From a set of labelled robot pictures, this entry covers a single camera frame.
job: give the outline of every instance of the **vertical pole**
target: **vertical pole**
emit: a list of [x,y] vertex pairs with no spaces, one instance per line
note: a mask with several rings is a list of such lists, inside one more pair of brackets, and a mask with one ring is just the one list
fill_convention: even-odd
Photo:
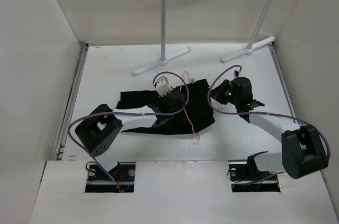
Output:
[[262,24],[263,24],[263,22],[265,20],[265,17],[267,15],[267,12],[269,11],[269,8],[270,8],[270,5],[271,5],[272,1],[273,0],[267,0],[266,1],[264,9],[261,12],[261,15],[260,15],[260,17],[258,19],[258,22],[257,22],[255,28],[254,28],[254,31],[252,33],[252,36],[251,36],[249,42],[248,42],[248,45],[245,48],[246,50],[248,50],[248,51],[252,50],[252,45],[253,45],[253,43],[254,43],[254,41],[255,41],[258,33],[259,33],[259,30],[260,30],[260,28],[261,28],[261,26],[262,26]]
[[161,0],[161,56],[162,63],[167,63],[166,59],[166,0]]

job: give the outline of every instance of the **gray wall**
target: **gray wall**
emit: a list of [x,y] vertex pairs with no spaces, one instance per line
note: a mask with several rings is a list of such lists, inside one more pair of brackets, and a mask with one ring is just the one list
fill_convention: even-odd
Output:
[[339,0],[300,0],[276,41],[276,52],[296,114],[328,137],[324,170],[339,211]]
[[[58,0],[78,40],[160,42],[160,0]],[[266,0],[168,0],[168,41],[248,41]],[[258,38],[278,35],[298,0],[274,0]]]
[[57,0],[0,0],[0,222],[28,223],[79,54]]

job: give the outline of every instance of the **black cloth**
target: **black cloth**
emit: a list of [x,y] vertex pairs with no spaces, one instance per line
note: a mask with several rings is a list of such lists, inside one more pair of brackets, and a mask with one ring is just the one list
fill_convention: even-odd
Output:
[[[206,79],[196,81],[187,85],[190,91],[190,100],[186,106],[186,112],[193,124],[194,131],[199,132],[212,125],[215,120],[213,118],[213,109],[207,102],[207,92],[209,85]],[[185,94],[186,88],[182,86],[181,90]],[[117,109],[135,109],[148,104],[152,104],[158,98],[156,91],[133,91],[121,92],[121,101],[118,102]],[[187,120],[185,112],[180,112],[173,116],[166,124],[155,128],[136,128],[126,130],[125,132],[159,134],[159,135],[179,135],[193,134],[192,127]]]

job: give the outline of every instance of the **white tabletop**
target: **white tabletop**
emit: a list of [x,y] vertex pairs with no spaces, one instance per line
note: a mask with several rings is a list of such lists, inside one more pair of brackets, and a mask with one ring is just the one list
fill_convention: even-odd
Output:
[[[168,45],[167,50],[186,46]],[[290,114],[268,47],[221,64],[220,57],[242,45],[190,46],[190,54],[138,77],[131,76],[132,70],[156,60],[159,46],[90,47],[72,120],[102,103],[115,107],[121,91],[153,89],[151,80],[160,71],[181,75],[187,70],[191,77],[206,78],[211,84],[233,64],[243,66],[257,100],[272,112]],[[169,79],[173,86],[180,83]],[[230,105],[215,106],[234,111]],[[232,193],[227,160],[246,159],[264,150],[278,153],[281,145],[238,116],[215,113],[215,119],[196,145],[189,135],[120,133],[111,151],[119,161],[137,161],[134,193],[84,193],[84,167],[90,158],[68,139],[64,161],[47,163],[31,224],[338,223],[320,172],[299,180],[281,175],[281,193]]]

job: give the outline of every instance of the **stand base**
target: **stand base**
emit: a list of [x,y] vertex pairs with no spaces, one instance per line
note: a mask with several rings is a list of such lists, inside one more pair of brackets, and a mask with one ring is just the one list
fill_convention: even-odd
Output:
[[221,62],[228,62],[228,61],[232,61],[232,60],[237,59],[237,58],[244,56],[244,55],[251,55],[253,53],[253,51],[255,51],[259,48],[263,48],[263,47],[267,46],[268,44],[272,43],[273,41],[275,41],[275,37],[270,36],[267,39],[264,39],[262,41],[254,43],[251,50],[247,50],[246,46],[245,46],[243,50],[232,52],[232,53],[228,54],[227,56],[222,57],[220,61]]
[[183,50],[179,50],[179,51],[174,52],[174,53],[172,53],[172,54],[170,54],[170,55],[167,55],[167,56],[166,56],[166,61],[165,61],[165,62],[161,62],[161,61],[158,60],[158,61],[155,61],[155,62],[153,62],[153,63],[151,63],[151,64],[142,66],[142,67],[140,67],[140,68],[134,70],[134,71],[133,71],[133,75],[134,75],[134,76],[138,76],[138,75],[140,75],[140,74],[142,74],[142,73],[145,73],[145,72],[147,72],[147,71],[149,71],[149,70],[151,70],[151,69],[154,69],[154,68],[156,68],[156,67],[158,67],[158,66],[165,66],[168,62],[170,62],[170,61],[172,61],[172,60],[174,60],[174,59],[176,59],[176,58],[179,58],[179,57],[181,57],[181,56],[183,56],[183,55],[186,55],[187,53],[190,53],[191,51],[192,51],[192,48],[191,48],[191,47],[186,47],[186,48],[183,49]]

